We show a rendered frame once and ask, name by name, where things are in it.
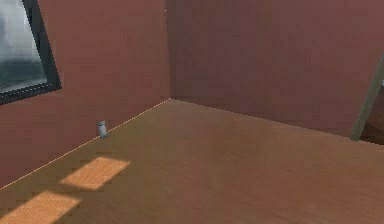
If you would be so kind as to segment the small grey white bottle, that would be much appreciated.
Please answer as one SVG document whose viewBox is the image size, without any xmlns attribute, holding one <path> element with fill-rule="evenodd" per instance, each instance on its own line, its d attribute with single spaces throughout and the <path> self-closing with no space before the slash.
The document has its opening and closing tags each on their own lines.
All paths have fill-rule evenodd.
<svg viewBox="0 0 384 224">
<path fill-rule="evenodd" d="M 101 139 L 107 138 L 108 133 L 107 133 L 107 129 L 106 129 L 106 123 L 104 121 L 99 121 L 97 123 L 97 126 L 98 126 L 98 131 L 99 131 L 99 137 Z"/>
</svg>

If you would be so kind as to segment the black framed window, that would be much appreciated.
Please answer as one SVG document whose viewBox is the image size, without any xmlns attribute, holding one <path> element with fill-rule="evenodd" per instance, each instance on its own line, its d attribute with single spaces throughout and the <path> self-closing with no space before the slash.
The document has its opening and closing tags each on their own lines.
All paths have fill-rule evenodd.
<svg viewBox="0 0 384 224">
<path fill-rule="evenodd" d="M 38 0 L 0 0 L 0 106 L 61 88 Z"/>
</svg>

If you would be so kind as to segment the olive green door frame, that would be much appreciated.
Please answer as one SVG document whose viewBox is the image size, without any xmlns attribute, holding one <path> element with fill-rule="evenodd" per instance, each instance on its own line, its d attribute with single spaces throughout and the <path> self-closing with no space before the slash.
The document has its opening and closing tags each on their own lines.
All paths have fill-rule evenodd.
<svg viewBox="0 0 384 224">
<path fill-rule="evenodd" d="M 372 111 L 372 107 L 375 103 L 379 90 L 384 81 L 384 53 L 382 54 L 379 63 L 377 65 L 375 74 L 372 78 L 372 81 L 369 85 L 365 100 L 359 112 L 356 122 L 353 125 L 352 133 L 350 139 L 352 141 L 359 141 L 363 133 L 365 124 L 369 118 L 369 115 Z"/>
</svg>

